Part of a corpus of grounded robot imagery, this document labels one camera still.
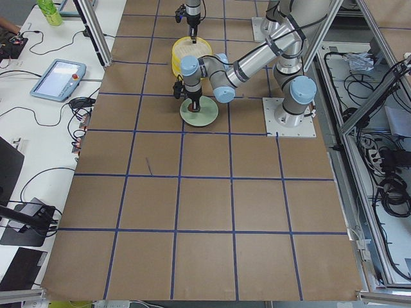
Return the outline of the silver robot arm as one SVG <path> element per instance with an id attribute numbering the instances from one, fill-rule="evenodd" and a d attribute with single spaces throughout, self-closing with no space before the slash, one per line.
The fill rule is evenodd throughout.
<path id="1" fill-rule="evenodd" d="M 202 20 L 201 4 L 201 0 L 187 0 L 185 2 L 189 36 L 193 44 L 197 43 L 198 26 Z"/>
<path id="2" fill-rule="evenodd" d="M 191 126 L 207 126 L 218 115 L 218 103 L 229 103 L 235 90 L 275 60 L 274 77 L 284 94 L 274 112 L 281 126 L 295 128 L 304 119 L 317 92 L 315 82 L 304 75 L 304 43 L 311 40 L 328 18 L 330 1 L 279 1 L 270 6 L 267 19 L 274 23 L 263 42 L 230 63 L 225 54 L 199 58 L 187 55 L 180 61 L 182 81 L 175 97 L 184 93 L 180 116 Z"/>

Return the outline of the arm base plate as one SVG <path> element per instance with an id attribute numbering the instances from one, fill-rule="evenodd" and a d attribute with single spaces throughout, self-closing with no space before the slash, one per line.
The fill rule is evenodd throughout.
<path id="1" fill-rule="evenodd" d="M 273 22 L 265 17 L 253 17 L 251 23 L 254 41 L 264 41 L 272 29 Z"/>
<path id="2" fill-rule="evenodd" d="M 316 138 L 310 106 L 300 115 L 290 115 L 283 109 L 283 98 L 263 98 L 266 135 L 282 138 Z"/>

